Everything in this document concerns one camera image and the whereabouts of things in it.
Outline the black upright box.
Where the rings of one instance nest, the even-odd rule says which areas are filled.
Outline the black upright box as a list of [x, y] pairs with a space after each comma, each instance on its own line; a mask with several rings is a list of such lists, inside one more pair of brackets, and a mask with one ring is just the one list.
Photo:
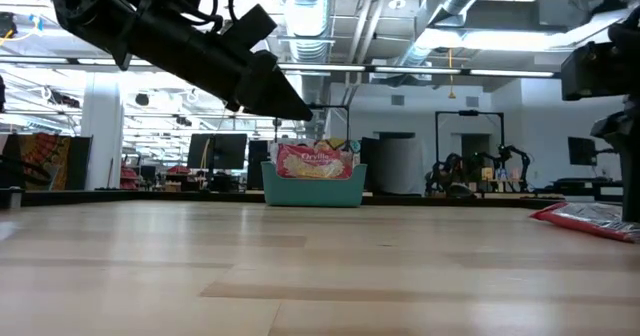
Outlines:
[[254, 140], [249, 142], [247, 189], [262, 190], [263, 176], [261, 164], [270, 160], [269, 142]]

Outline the black metal table frame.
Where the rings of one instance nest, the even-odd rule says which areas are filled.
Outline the black metal table frame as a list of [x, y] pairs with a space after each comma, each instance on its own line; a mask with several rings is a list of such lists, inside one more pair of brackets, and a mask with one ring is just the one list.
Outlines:
[[[0, 189], [0, 209], [72, 205], [101, 202], [123, 201], [189, 201], [189, 202], [231, 202], [231, 203], [260, 203], [265, 204], [263, 194], [247, 193], [198, 193], [198, 192], [146, 192], [146, 191], [33, 191], [22, 189]], [[276, 202], [275, 206], [295, 207], [359, 207], [365, 206], [416, 206], [416, 207], [495, 207], [495, 208], [524, 208], [542, 209], [560, 203], [554, 199], [516, 198], [516, 199], [448, 199], [448, 198], [419, 198], [400, 196], [360, 196], [354, 201], [329, 198], [292, 203]]]

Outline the red popcorn bag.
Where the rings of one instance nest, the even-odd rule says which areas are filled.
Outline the red popcorn bag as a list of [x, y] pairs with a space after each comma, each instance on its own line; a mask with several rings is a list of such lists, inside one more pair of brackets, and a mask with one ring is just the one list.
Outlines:
[[338, 154], [344, 164], [355, 166], [361, 163], [361, 142], [342, 138], [321, 139], [314, 143], [315, 151]]
[[631, 244], [640, 244], [640, 222], [624, 221], [623, 208], [604, 203], [559, 202], [530, 215], [561, 228]]
[[276, 173], [283, 178], [348, 179], [353, 173], [353, 153], [319, 146], [279, 144]]

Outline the white column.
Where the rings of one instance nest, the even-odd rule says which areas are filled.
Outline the white column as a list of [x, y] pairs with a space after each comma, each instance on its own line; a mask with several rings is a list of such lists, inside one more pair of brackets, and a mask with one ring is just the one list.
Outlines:
[[115, 73], [88, 73], [81, 135], [91, 139], [86, 190], [119, 188], [124, 106]]

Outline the black background gantry frame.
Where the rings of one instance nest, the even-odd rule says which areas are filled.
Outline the black background gantry frame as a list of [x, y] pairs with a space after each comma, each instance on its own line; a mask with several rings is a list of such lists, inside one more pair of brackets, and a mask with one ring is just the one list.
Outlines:
[[[436, 111], [435, 112], [435, 152], [436, 152], [436, 162], [433, 166], [433, 176], [437, 176], [436, 180], [437, 188], [441, 187], [446, 193], [449, 192], [449, 187], [454, 183], [455, 175], [458, 174], [460, 179], [464, 181], [465, 171], [464, 171], [464, 162], [463, 158], [456, 154], [452, 153], [452, 157], [447, 157], [444, 161], [440, 160], [440, 123], [439, 117], [443, 114], [446, 115], [457, 115], [459, 117], [478, 117], [480, 115], [484, 116], [496, 116], [499, 118], [499, 129], [500, 129], [500, 143], [499, 146], [505, 145], [505, 120], [503, 112], [484, 112], [478, 110], [459, 110], [459, 111]], [[445, 172], [448, 175], [448, 178], [445, 184], [440, 182], [439, 177], [442, 175], [442, 172]]]

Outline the silver ventilation duct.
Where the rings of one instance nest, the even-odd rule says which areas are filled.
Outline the silver ventilation duct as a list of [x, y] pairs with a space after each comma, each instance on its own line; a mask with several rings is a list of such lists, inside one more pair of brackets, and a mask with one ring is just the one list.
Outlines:
[[330, 34], [331, 0], [284, 0], [290, 52], [296, 62], [326, 63]]
[[462, 27], [467, 12], [477, 0], [423, 0], [414, 18], [414, 37], [408, 48], [395, 61], [396, 66], [415, 67], [422, 65], [428, 55], [437, 48], [451, 47], [454, 36], [437, 28], [445, 26]]

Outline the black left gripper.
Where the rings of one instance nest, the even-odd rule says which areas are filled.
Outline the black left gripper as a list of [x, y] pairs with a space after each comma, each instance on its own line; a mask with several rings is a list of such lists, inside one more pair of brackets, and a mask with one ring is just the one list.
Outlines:
[[229, 109], [241, 105], [245, 113], [259, 116], [313, 118], [268, 51], [249, 60], [250, 49], [240, 43], [154, 9], [129, 14], [119, 41], [128, 53], [220, 98]]

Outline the black monitor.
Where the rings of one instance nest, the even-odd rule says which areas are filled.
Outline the black monitor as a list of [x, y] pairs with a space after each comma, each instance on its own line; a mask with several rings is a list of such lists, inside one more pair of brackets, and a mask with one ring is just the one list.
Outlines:
[[187, 166], [192, 169], [241, 170], [244, 168], [247, 135], [192, 134]]
[[568, 138], [569, 163], [574, 166], [596, 166], [596, 143], [590, 138]]

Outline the teal plastic basket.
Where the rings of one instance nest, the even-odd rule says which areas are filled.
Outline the teal plastic basket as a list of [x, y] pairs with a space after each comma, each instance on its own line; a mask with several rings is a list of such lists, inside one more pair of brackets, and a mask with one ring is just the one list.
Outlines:
[[262, 162], [261, 170], [269, 206], [349, 208], [362, 204], [366, 164], [356, 165], [348, 179], [283, 178], [270, 161]]

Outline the ceiling strip light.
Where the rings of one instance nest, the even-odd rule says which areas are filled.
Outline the ceiling strip light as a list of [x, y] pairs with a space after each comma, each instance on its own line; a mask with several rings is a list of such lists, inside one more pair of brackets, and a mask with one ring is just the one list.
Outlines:
[[461, 70], [455, 68], [433, 68], [433, 67], [396, 67], [396, 66], [375, 66], [374, 73], [385, 74], [424, 74], [424, 75], [459, 75]]
[[286, 71], [313, 71], [313, 72], [367, 72], [367, 66], [343, 65], [343, 64], [305, 64], [305, 63], [279, 63], [278, 67]]
[[511, 77], [511, 78], [554, 78], [555, 73], [549, 71], [520, 71], [520, 70], [496, 70], [496, 69], [471, 69], [469, 75], [487, 77]]

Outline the white cylindrical bin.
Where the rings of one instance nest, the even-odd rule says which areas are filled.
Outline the white cylindrical bin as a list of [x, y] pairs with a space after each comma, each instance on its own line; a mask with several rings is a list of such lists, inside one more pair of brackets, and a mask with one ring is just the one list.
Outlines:
[[412, 133], [379, 134], [378, 184], [384, 194], [422, 196], [423, 146]]

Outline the colourful patterned panel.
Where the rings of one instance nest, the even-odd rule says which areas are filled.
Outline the colourful patterned panel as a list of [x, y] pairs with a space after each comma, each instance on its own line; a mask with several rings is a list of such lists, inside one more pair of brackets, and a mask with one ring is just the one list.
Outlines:
[[26, 190], [83, 190], [86, 185], [92, 137], [53, 134], [16, 136], [18, 155], [22, 161], [43, 168], [51, 176], [48, 185], [26, 182]]

